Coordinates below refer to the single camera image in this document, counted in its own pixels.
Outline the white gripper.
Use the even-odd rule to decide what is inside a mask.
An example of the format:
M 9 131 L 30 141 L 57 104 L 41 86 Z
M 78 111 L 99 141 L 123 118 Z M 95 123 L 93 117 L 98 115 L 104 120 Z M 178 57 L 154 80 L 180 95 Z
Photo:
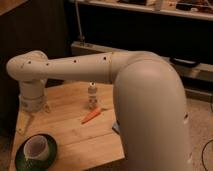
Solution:
M 38 112 L 41 109 L 43 110 L 43 112 L 50 113 L 51 109 L 48 104 L 45 104 L 45 83 L 42 80 L 32 82 L 20 82 L 19 88 L 20 108 L 23 111 L 20 111 L 18 113 L 16 131 L 19 134 L 23 135 L 26 133 L 29 125 L 31 124 L 31 121 L 34 118 L 31 113 Z

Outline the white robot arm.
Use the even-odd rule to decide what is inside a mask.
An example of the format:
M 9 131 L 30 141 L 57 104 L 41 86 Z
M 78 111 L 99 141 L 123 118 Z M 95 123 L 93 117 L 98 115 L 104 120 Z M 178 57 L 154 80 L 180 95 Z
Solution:
M 35 50 L 11 58 L 6 68 L 19 82 L 20 106 L 27 112 L 45 105 L 48 79 L 111 84 L 128 169 L 193 171 L 183 83 L 159 55 L 117 51 L 50 59 Z

